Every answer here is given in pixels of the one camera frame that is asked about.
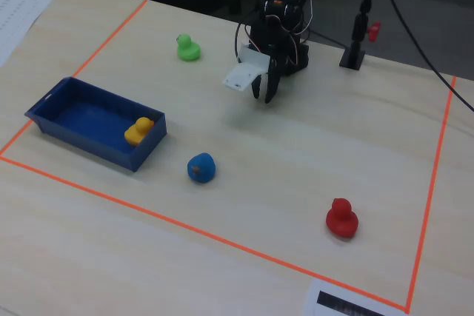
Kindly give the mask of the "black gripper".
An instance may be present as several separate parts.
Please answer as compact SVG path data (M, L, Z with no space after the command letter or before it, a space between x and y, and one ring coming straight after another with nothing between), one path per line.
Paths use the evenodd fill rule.
M264 102L269 104L277 93L278 85L282 76L293 74L293 65L290 63L289 56L285 51L263 50L263 54L270 57L267 74L267 92ZM261 75L257 75L252 84L253 96L258 99L261 89Z

